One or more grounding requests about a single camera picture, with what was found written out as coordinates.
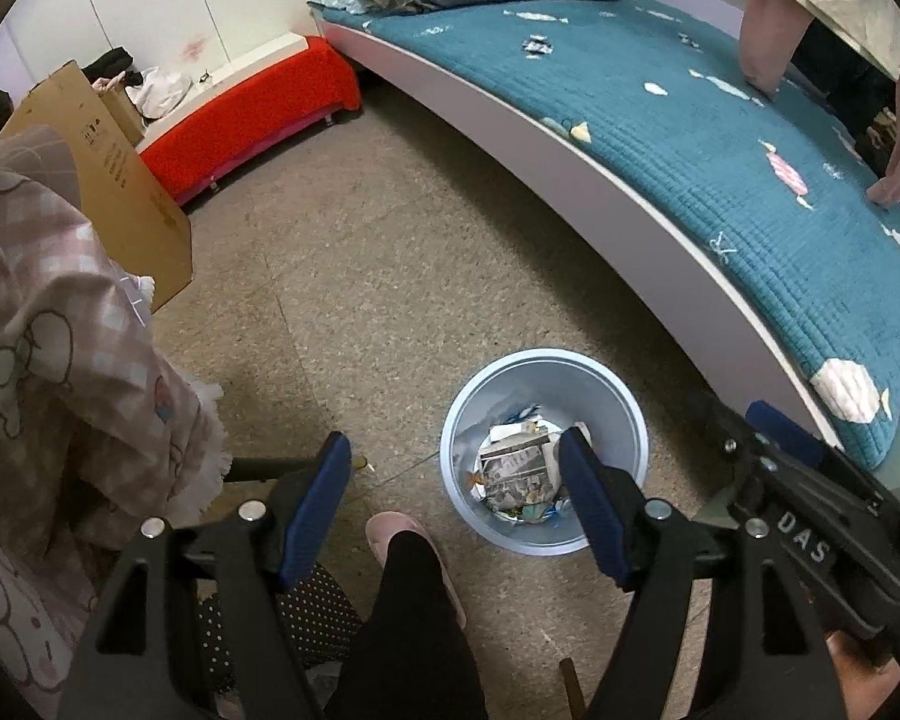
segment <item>silver bolt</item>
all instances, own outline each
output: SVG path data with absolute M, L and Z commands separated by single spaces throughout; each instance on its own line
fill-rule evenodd
M 650 517 L 650 519 L 658 520 L 666 519 L 674 513 L 673 507 L 666 501 L 661 501 L 659 498 L 650 498 L 650 500 L 644 504 L 643 511 L 647 513 L 647 517 Z
M 240 504 L 240 509 L 237 509 L 237 514 L 247 522 L 256 522 L 266 514 L 266 505 L 263 501 L 244 501 Z
M 746 532 L 754 538 L 766 538 L 770 536 L 770 526 L 759 517 L 748 519 L 746 521 Z
M 160 517 L 151 517 L 144 520 L 144 524 L 140 526 L 140 533 L 147 538 L 157 538 L 166 527 L 167 525 Z

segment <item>pink cloth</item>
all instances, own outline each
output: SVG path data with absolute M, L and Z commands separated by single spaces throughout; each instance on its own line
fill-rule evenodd
M 813 14 L 796 0 L 747 0 L 740 28 L 740 69 L 773 98 Z M 866 196 L 880 205 L 900 201 L 900 78 L 896 81 L 896 144 L 886 175 Z
M 117 553 L 154 514 L 195 524 L 229 466 L 220 388 L 154 348 L 146 281 L 53 130 L 0 139 L 0 663 L 45 718 Z

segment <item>pink slipper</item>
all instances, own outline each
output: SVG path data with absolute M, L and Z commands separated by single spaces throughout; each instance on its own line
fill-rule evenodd
M 463 606 L 457 596 L 457 591 L 453 589 L 453 584 L 451 584 L 447 569 L 443 565 L 443 560 L 440 559 L 434 540 L 430 538 L 430 534 L 427 533 L 426 529 L 413 517 L 400 512 L 380 512 L 380 514 L 370 517 L 367 520 L 367 541 L 370 543 L 370 552 L 373 553 L 373 557 L 376 557 L 380 565 L 384 565 L 386 563 L 386 551 L 389 549 L 389 540 L 396 533 L 400 533 L 400 531 L 419 533 L 420 536 L 426 538 L 430 543 L 430 546 L 434 549 L 434 555 L 437 555 L 437 560 L 440 561 L 440 570 L 443 572 L 443 584 L 447 588 L 447 595 L 450 596 L 450 600 L 457 610 L 457 622 L 460 623 L 461 628 L 466 626 L 466 614 L 463 613 Z

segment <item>small box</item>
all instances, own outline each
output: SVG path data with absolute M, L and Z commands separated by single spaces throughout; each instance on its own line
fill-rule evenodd
M 121 84 L 117 84 L 112 89 L 108 89 L 100 99 L 106 105 L 106 109 L 113 117 L 113 121 L 117 122 L 121 132 L 125 134 L 130 146 L 136 146 L 144 139 L 146 126 L 144 119 L 140 116 L 140 112 L 136 109 L 130 98 L 127 96 L 127 90 Z
M 55 129 L 70 147 L 82 212 L 110 259 L 130 274 L 154 278 L 152 307 L 186 287 L 193 278 L 190 220 L 133 150 L 76 62 L 37 84 L 0 137 L 34 124 Z

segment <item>quilted blanket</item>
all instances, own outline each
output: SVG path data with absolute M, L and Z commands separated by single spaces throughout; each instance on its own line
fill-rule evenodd
M 324 11 L 572 141 L 719 263 L 873 469 L 900 409 L 900 207 L 847 132 L 789 81 L 744 83 L 737 43 L 651 0 L 544 0 L 417 16 Z M 653 252 L 647 252 L 653 268 Z

